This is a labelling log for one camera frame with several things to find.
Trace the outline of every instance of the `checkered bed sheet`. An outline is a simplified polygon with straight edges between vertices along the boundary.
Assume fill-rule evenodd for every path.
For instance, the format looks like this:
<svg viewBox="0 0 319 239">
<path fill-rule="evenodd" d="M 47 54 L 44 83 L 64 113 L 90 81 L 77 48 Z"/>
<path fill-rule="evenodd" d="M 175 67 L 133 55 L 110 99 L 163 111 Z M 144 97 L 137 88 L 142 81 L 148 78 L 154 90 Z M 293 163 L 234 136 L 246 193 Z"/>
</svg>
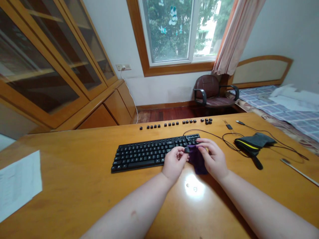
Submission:
<svg viewBox="0 0 319 239">
<path fill-rule="evenodd" d="M 278 120 L 290 123 L 305 135 L 319 142 L 319 112 L 291 111 L 273 101 L 270 103 L 258 99 L 260 94 L 271 94 L 276 88 L 277 86 L 271 85 L 242 89 L 239 98 Z"/>
</svg>

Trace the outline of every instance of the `wall socket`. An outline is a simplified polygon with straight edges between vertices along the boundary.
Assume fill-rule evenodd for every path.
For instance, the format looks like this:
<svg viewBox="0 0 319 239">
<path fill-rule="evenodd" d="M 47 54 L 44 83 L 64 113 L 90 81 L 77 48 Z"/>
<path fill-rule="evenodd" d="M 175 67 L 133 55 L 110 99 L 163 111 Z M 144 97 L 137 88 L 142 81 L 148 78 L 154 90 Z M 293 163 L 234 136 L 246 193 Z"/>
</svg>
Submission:
<svg viewBox="0 0 319 239">
<path fill-rule="evenodd" d="M 125 66 L 125 70 L 132 70 L 130 64 L 123 64 L 123 65 L 122 64 L 118 64 L 118 65 L 116 65 L 116 68 L 117 68 L 118 71 L 121 71 L 123 66 Z"/>
</svg>

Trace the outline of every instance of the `purple cloth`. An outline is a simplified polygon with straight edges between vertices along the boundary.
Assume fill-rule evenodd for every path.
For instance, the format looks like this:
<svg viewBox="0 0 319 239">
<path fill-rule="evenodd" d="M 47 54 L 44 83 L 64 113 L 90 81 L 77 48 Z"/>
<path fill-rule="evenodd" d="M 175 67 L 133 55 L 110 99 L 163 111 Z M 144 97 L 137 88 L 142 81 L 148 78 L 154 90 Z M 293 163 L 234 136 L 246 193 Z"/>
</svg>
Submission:
<svg viewBox="0 0 319 239">
<path fill-rule="evenodd" d="M 188 145 L 189 148 L 189 160 L 188 162 L 194 166 L 196 174 L 208 174 L 205 167 L 205 161 L 202 153 L 198 150 L 196 145 Z"/>
</svg>

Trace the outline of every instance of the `glass cabinet door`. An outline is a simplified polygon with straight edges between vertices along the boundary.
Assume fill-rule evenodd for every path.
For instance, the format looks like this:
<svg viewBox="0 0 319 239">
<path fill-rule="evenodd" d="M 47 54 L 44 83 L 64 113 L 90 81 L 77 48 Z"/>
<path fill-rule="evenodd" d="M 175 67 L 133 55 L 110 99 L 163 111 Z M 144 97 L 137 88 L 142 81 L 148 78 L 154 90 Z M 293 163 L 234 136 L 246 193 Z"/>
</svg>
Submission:
<svg viewBox="0 0 319 239">
<path fill-rule="evenodd" d="M 80 31 L 79 35 L 85 40 L 93 57 L 95 58 L 98 67 L 103 73 L 107 86 L 112 85 L 117 77 L 114 74 L 114 69 L 110 64 L 106 51 L 101 43 L 101 40 L 95 30 L 92 20 L 85 8 L 82 0 L 59 0 L 64 7 L 67 15 L 71 15 L 73 24 Z"/>
<path fill-rule="evenodd" d="M 24 9 L 21 6 L 19 9 L 21 3 L 18 1 L 14 2 L 15 7 L 24 14 L 23 18 L 34 29 L 35 33 L 42 37 L 48 49 L 54 55 L 60 56 L 58 61 L 88 98 L 92 100 L 104 91 L 107 86 L 101 73 L 80 41 L 72 24 L 68 25 L 69 19 L 62 16 L 54 1 L 20 0 L 20 2 Z"/>
<path fill-rule="evenodd" d="M 6 1 L 0 2 L 0 96 L 51 128 L 88 103 Z"/>
</svg>

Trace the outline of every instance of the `black keyboard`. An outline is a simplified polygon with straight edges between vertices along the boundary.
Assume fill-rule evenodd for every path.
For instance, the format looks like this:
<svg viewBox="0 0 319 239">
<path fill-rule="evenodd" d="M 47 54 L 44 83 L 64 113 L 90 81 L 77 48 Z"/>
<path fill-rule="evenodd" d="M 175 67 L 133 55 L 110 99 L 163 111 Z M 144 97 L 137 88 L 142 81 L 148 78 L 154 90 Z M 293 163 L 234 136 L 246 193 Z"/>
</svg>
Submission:
<svg viewBox="0 0 319 239">
<path fill-rule="evenodd" d="M 120 145 L 111 173 L 164 165 L 166 154 L 176 146 L 195 145 L 199 134 Z"/>
</svg>

